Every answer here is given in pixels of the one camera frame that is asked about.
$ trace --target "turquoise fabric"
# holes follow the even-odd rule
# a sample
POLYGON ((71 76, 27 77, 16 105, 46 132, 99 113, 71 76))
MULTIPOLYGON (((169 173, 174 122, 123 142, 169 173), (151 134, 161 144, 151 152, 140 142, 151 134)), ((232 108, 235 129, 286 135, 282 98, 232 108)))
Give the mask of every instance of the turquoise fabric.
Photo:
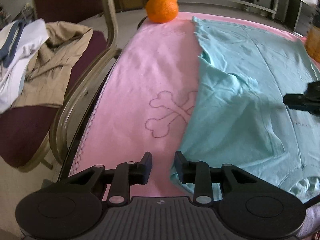
MULTIPOLYGON (((320 77, 301 41, 245 25, 193 21, 203 48, 199 91, 179 150, 211 167, 232 163, 303 202, 319 195, 320 119, 282 103, 286 93, 303 93, 320 77)), ((174 167, 171 180, 180 183, 174 167)), ((219 185, 212 186, 220 200, 219 185)))

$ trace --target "orange fruit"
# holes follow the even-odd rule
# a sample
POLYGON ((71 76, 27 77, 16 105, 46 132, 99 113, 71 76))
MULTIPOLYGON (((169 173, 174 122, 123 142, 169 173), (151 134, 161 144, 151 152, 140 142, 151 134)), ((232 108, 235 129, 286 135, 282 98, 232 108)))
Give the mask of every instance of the orange fruit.
POLYGON ((146 11, 151 21, 167 23, 172 21, 179 12, 178 0, 149 0, 146 11))

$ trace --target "bottle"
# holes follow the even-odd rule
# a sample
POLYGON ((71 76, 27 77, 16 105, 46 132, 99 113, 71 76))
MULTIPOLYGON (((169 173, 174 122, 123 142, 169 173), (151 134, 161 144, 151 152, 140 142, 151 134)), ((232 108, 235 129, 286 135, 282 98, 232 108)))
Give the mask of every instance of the bottle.
POLYGON ((311 58, 320 63, 320 1, 318 1, 313 24, 305 43, 305 48, 311 58))

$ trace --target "pink tablecloth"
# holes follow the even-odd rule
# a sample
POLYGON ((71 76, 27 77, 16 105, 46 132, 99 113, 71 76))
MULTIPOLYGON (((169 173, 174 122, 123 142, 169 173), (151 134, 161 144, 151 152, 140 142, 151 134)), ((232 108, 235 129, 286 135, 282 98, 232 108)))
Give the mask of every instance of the pink tablecloth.
POLYGON ((139 161, 147 151, 153 169, 131 196, 185 195, 169 180, 173 156, 190 118, 198 88, 201 53, 191 17, 261 28, 290 40, 297 37, 266 25, 233 18, 180 12, 166 24, 148 20, 122 52, 95 106, 70 174, 96 164, 114 169, 139 161))

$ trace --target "beige floor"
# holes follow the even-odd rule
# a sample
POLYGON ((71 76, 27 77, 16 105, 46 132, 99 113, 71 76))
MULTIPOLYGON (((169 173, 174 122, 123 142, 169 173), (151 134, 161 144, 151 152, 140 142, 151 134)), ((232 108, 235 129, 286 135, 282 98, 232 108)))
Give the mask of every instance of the beige floor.
MULTIPOLYGON (((260 17, 259 15, 226 7, 186 4, 180 6, 180 11, 239 18, 285 30, 282 25, 264 17, 260 17)), ((138 23, 145 15, 144 10, 128 11, 117 14, 119 25, 118 45, 120 47, 123 48, 128 40, 134 35, 138 23)), ((103 17, 92 17, 81 23, 91 26, 95 30, 102 31, 105 35, 107 34, 107 27, 103 17)), ((70 131, 74 131, 78 122, 78 120, 73 120, 70 131)), ((20 236, 19 227, 14 217, 14 210, 18 202, 24 196, 39 190, 43 179, 57 180, 61 166, 54 161, 52 154, 49 154, 46 159, 53 162, 54 168, 52 171, 40 164, 33 171, 24 174, 11 168, 0 158, 0 240, 8 240, 8 235, 4 236, 4 234, 1 233, 1 229, 16 236, 20 236)))

